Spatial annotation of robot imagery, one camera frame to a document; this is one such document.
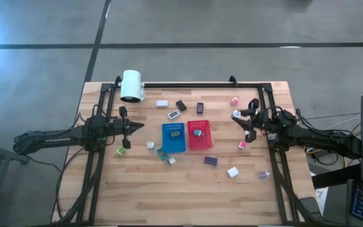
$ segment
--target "blue plastic basket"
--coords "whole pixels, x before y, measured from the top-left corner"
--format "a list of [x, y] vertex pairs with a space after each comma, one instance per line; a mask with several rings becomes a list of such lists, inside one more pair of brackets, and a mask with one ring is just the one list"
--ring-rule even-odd
[[[172, 137], [171, 133], [179, 131], [180, 135]], [[163, 153], [181, 153], [186, 151], [186, 135], [184, 123], [162, 125], [162, 150]]]

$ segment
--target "concrete floor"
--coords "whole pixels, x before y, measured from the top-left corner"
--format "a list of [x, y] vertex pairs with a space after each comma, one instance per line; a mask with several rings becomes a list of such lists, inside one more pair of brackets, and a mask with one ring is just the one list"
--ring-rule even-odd
[[[104, 3], [0, 1], [0, 44], [93, 44]], [[101, 42], [363, 42], [363, 1], [113, 1]], [[91, 49], [0, 50], [0, 147], [11, 149], [25, 131], [71, 125], [90, 56]], [[230, 75], [288, 81], [305, 117], [359, 112], [363, 95], [363, 48], [102, 49], [91, 80], [113, 81], [125, 69], [140, 71], [144, 81], [225, 81]], [[313, 122], [325, 128], [352, 117]], [[32, 157], [62, 167], [65, 155], [61, 148]], [[340, 160], [327, 168], [341, 166]], [[13, 163], [0, 195], [0, 225], [47, 224], [57, 177], [50, 166]]]

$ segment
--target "pink block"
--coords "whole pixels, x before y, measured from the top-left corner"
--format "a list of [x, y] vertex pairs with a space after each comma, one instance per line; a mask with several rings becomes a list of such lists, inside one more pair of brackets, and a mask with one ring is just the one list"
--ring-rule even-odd
[[238, 98], [234, 97], [234, 98], [231, 100], [231, 105], [236, 105], [238, 102], [239, 102]]
[[241, 141], [241, 142], [239, 143], [238, 149], [239, 149], [239, 150], [243, 150], [243, 149], [245, 149], [245, 147], [246, 147], [246, 142]]

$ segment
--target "purple cube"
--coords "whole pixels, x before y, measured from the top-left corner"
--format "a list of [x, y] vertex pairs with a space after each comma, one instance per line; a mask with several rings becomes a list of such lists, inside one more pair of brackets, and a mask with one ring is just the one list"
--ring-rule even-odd
[[206, 156], [204, 159], [204, 163], [208, 164], [208, 165], [216, 166], [218, 164], [218, 159]]

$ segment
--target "red tray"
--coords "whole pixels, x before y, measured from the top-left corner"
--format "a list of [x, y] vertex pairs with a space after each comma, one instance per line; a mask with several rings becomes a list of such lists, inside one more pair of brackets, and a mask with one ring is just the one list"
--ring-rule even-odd
[[[194, 136], [194, 130], [201, 130], [201, 136]], [[211, 130], [208, 120], [193, 120], [187, 122], [188, 148], [210, 149], [212, 148]]]

